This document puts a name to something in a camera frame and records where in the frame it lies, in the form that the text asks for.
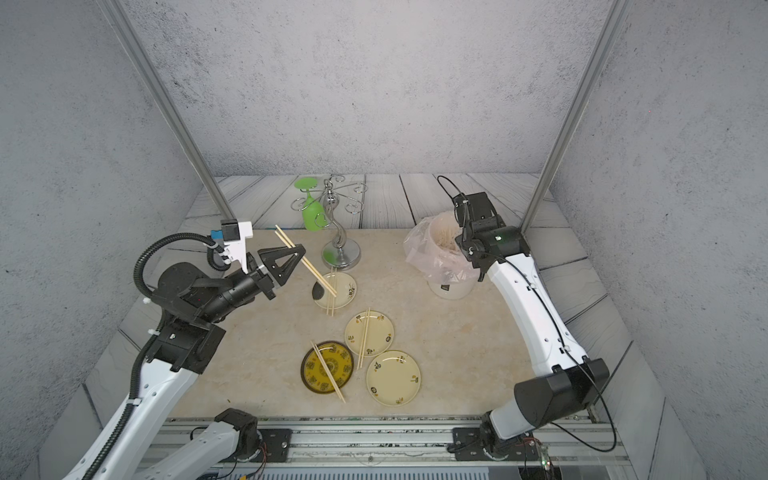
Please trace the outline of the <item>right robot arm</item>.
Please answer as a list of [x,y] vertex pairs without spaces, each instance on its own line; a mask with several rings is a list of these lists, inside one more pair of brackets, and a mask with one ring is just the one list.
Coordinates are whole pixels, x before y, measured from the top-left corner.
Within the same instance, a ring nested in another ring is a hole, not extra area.
[[494,460],[508,457],[527,434],[600,400],[610,377],[571,335],[541,279],[521,231],[504,223],[484,192],[452,199],[464,257],[502,295],[528,350],[533,378],[515,385],[505,405],[482,417],[480,445]]

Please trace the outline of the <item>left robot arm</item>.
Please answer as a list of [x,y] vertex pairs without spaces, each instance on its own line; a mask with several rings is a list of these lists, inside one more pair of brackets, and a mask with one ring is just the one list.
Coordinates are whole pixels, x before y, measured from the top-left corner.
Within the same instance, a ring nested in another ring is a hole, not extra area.
[[122,407],[70,470],[70,479],[196,479],[222,461],[266,457],[257,418],[228,408],[179,450],[144,471],[138,468],[168,415],[211,363],[226,334],[220,322],[258,295],[273,299],[306,253],[302,245],[261,249],[246,254],[244,267],[222,278],[181,262],[149,288],[144,281],[149,259],[178,240],[200,242],[211,253],[224,251],[208,236],[182,233],[156,241],[139,256],[134,283],[160,306],[161,319],[133,363]]

